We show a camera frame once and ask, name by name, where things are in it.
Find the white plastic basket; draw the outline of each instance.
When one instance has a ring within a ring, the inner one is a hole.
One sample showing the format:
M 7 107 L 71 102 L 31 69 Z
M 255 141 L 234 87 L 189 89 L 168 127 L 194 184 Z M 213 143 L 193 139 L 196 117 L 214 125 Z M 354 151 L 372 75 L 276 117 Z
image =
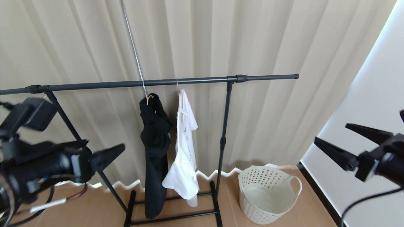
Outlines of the white plastic basket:
M 299 181 L 298 193 L 293 192 L 290 181 Z M 288 212 L 302 191 L 302 182 L 267 166 L 252 166 L 238 175 L 240 184 L 240 207 L 252 222 L 267 225 Z

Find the black garment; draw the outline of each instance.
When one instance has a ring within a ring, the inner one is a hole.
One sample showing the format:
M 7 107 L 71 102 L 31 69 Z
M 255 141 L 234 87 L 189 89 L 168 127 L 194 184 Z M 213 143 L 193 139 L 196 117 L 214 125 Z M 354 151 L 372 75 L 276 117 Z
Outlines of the black garment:
M 146 183 L 145 183 L 145 214 L 153 219 L 163 209 L 167 189 L 162 182 L 168 173 L 167 150 L 170 146 L 168 132 L 171 122 L 163 110 L 158 95 L 150 94 L 149 104 L 146 98 L 140 101 L 140 116 L 144 128 L 140 134 L 146 151 Z

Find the white shirt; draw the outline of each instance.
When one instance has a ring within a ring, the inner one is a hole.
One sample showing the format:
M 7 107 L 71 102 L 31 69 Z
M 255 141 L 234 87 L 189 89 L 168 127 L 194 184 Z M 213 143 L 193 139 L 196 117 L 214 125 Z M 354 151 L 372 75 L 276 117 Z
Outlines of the white shirt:
M 179 92 L 177 112 L 177 142 L 175 144 L 175 160 L 163 180 L 163 187 L 174 189 L 188 205 L 198 205 L 196 194 L 199 191 L 196 178 L 196 160 L 192 131 L 197 129 L 194 113 L 184 90 Z

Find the floor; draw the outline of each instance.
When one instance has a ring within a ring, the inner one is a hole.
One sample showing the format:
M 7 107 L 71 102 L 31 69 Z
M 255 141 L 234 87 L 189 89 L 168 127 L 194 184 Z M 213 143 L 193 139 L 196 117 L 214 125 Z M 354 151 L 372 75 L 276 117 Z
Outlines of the floor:
M 310 187 L 309 183 L 305 180 L 295 166 L 283 166 L 282 171 L 295 175 L 302 180 L 303 191 L 299 196 L 295 206 L 277 221 L 269 224 L 270 227 L 335 227 L 332 218 Z M 238 203 L 239 187 L 238 187 L 238 173 L 234 173 L 229 177 L 223 177 L 221 181 L 221 188 L 219 192 L 219 206 L 221 217 L 224 227 L 258 227 L 245 217 Z M 209 181 L 203 177 L 198 177 L 200 192 L 210 191 Z M 64 198 L 81 190 L 71 184 L 64 184 L 55 188 L 54 199 Z M 141 187 L 135 186 L 134 190 L 137 191 L 136 200 L 143 200 L 144 192 Z M 122 200 L 127 203 L 130 196 L 130 190 L 123 187 L 116 188 L 117 193 Z M 168 197 L 177 196 L 174 191 L 167 193 Z M 38 201 L 35 204 L 42 204 L 48 197 L 48 191 L 40 194 Z M 192 214 L 200 211 L 211 211 L 213 209 L 213 202 L 210 196 L 198 197 L 198 207 L 189 207 L 185 200 L 171 200 L 164 204 L 164 208 L 157 218 L 170 217 L 179 214 Z M 12 223 L 26 218 L 29 215 L 21 214 L 15 216 Z M 89 188 L 88 191 L 77 200 L 62 204 L 50 209 L 45 210 L 36 219 L 22 225 L 23 227 L 81 227 L 81 226 L 109 226 L 109 227 L 122 227 L 125 220 L 125 213 L 119 206 L 115 198 L 110 192 L 103 188 Z M 136 205 L 132 215 L 133 221 L 146 220 L 144 215 L 144 205 Z M 188 219 L 180 219 L 175 221 L 153 223 L 142 225 L 144 227 L 182 227 L 182 226 L 201 226 L 210 227 L 216 226 L 216 219 L 214 215 L 206 215 L 193 217 Z

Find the black metal clothes rack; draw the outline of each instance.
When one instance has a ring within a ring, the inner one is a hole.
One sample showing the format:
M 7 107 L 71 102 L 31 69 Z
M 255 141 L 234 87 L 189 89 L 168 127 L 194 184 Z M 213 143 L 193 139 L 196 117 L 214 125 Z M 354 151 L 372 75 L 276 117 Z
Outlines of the black metal clothes rack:
M 220 216 L 220 209 L 218 203 L 218 195 L 219 195 L 219 186 L 220 186 L 220 178 L 221 178 L 221 170 L 223 163 L 223 153 L 226 145 L 226 129 L 227 129 L 227 119 L 229 116 L 229 107 L 230 107 L 230 95 L 231 89 L 234 83 L 241 83 L 252 80 L 281 80 L 281 79 L 298 79 L 298 74 L 289 74 L 289 75 L 272 75 L 272 76 L 246 76 L 246 75 L 236 75 L 236 76 L 227 76 L 227 77 L 206 77 L 206 78 L 184 78 L 184 79 L 167 79 L 167 80 L 145 80 L 145 81 L 121 81 L 121 82 L 99 82 L 99 83 L 85 83 L 85 84 L 62 84 L 62 85 L 31 85 L 25 88 L 17 88 L 17 89 L 7 89 L 0 90 L 0 95 L 10 95 L 10 94 L 21 94 L 21 93 L 29 93 L 29 94 L 38 94 L 45 93 L 49 100 L 58 107 L 58 113 L 62 117 L 63 121 L 69 128 L 70 132 L 73 134 L 76 140 L 81 140 L 80 135 L 77 133 L 73 124 L 70 122 L 66 113 L 63 111 L 63 108 L 60 106 L 56 96 L 53 94 L 54 91 L 61 90 L 82 90 L 82 89 L 96 89 L 96 88 L 123 88 L 123 87 L 140 87 L 140 86 L 160 86 L 160 85 L 176 85 L 176 84 L 202 84 L 202 83 L 220 83 L 226 82 L 226 102 L 225 102 L 225 112 L 223 119 L 223 130 L 222 136 L 220 138 L 220 154 L 219 154 L 219 166 L 218 166 L 218 174 L 216 187 L 213 181 L 210 182 L 211 192 L 208 193 L 200 193 L 197 196 L 205 196 L 212 195 L 213 200 L 213 211 L 210 212 L 202 212 L 196 214 L 188 214 L 181 216 L 174 216 L 163 219 L 153 219 L 147 221 L 136 221 L 132 222 L 132 212 L 133 207 L 138 204 L 144 204 L 144 201 L 136 202 L 136 192 L 132 191 L 130 194 L 130 199 L 128 202 L 128 207 L 125 206 L 121 198 L 116 193 L 115 189 L 112 187 L 110 181 L 105 176 L 102 171 L 99 171 L 98 174 L 101 176 L 102 180 L 105 182 L 107 187 L 111 190 L 112 194 L 123 208 L 126 213 L 126 218 L 124 222 L 124 227 L 129 227 L 132 225 L 142 225 L 148 223 L 156 223 L 162 221 L 170 221 L 184 218 L 191 218 L 196 216 L 210 215 L 214 214 L 216 216 L 216 223 L 218 227 L 222 227 L 222 219 Z M 166 198 L 168 200 L 176 200 L 181 197 L 172 197 Z

